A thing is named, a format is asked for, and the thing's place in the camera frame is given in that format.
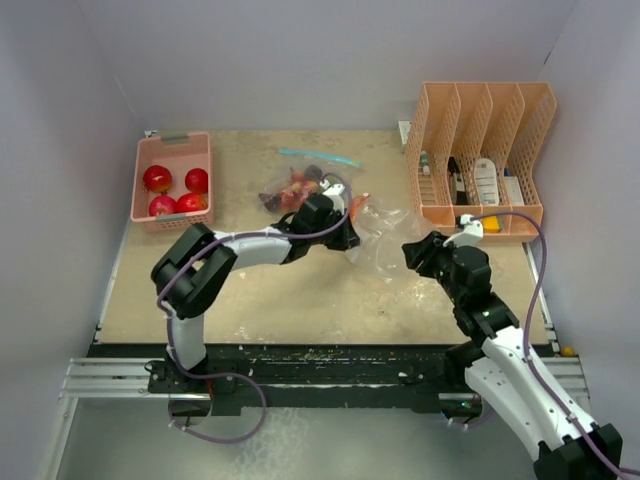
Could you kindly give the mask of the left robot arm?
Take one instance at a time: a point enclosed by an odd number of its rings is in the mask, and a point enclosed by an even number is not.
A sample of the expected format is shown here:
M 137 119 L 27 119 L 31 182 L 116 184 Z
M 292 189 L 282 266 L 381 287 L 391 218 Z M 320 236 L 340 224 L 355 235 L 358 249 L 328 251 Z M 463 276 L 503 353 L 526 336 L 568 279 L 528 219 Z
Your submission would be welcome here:
M 226 233 L 190 226 L 153 267 L 157 306 L 167 321 L 170 378 L 194 392 L 209 377 L 204 317 L 230 273 L 261 265 L 287 265 L 311 247 L 346 252 L 360 245 L 345 194 L 314 194 L 295 213 L 257 231 Z

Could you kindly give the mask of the dark red fake apple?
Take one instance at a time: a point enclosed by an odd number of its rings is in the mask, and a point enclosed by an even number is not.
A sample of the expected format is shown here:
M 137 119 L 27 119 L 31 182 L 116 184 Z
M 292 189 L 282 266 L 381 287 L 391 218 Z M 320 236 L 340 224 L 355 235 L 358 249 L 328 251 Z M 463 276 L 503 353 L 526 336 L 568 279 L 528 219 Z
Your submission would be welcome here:
M 209 191 L 209 175 L 202 168 L 189 170 L 185 175 L 184 183 L 188 191 L 198 195 L 206 195 Z

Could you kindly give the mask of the large pink red apple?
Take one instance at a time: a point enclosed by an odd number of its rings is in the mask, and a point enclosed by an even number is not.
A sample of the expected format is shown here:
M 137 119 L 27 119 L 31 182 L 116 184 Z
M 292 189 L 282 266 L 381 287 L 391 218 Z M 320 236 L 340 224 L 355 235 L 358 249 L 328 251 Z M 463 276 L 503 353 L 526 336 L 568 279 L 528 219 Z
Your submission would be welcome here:
M 164 194 L 173 185 L 173 177 L 170 170 L 161 165 L 151 165 L 142 177 L 144 187 L 152 193 Z

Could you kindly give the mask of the fake pomegranate red yellow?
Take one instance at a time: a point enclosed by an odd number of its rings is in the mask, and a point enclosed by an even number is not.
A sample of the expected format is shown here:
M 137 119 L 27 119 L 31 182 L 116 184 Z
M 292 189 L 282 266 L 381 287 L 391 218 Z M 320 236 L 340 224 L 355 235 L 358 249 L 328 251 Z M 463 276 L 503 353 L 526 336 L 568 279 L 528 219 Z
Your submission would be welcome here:
M 176 213 L 194 213 L 208 209 L 208 202 L 204 195 L 190 192 L 178 198 L 175 204 Z

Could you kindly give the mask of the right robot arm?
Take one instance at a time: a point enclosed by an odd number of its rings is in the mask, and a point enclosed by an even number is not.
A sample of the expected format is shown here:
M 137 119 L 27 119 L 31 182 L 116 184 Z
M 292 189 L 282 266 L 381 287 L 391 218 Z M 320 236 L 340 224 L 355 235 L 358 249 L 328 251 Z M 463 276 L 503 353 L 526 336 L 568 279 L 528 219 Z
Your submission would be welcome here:
M 435 280 L 468 342 L 449 350 L 446 383 L 473 390 L 522 442 L 539 479 L 618 479 L 622 438 L 600 425 L 540 359 L 515 314 L 492 290 L 488 255 L 432 232 L 402 246 L 406 265 Z

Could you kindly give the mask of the orange zip bag with apples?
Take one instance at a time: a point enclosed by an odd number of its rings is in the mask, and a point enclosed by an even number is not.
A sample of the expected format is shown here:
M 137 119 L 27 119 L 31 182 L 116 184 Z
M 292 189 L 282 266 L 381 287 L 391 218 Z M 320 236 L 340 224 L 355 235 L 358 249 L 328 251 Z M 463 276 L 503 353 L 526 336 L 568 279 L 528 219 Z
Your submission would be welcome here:
M 352 200 L 350 221 L 360 245 L 346 252 L 360 270 L 385 282 L 408 275 L 402 245 L 424 239 L 432 223 L 412 210 L 395 208 L 379 197 L 363 193 Z

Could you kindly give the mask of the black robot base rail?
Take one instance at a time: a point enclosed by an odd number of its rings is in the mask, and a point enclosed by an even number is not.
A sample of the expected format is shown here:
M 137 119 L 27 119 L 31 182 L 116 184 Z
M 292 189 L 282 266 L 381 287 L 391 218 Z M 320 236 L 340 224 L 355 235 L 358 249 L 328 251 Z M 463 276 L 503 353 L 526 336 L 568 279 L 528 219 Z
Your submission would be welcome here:
M 150 360 L 148 389 L 179 416 L 237 416 L 245 407 L 408 409 L 471 422 L 488 404 L 437 345 L 210 345 L 185 376 Z

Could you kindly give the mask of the pink perforated plastic basket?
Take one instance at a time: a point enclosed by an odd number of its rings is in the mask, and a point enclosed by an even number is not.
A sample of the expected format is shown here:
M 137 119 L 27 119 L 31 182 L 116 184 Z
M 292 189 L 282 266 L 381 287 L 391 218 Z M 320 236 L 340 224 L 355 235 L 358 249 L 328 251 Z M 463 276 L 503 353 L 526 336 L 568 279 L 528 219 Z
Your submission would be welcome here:
M 214 220 L 214 159 L 204 131 L 138 142 L 130 219 L 148 232 Z

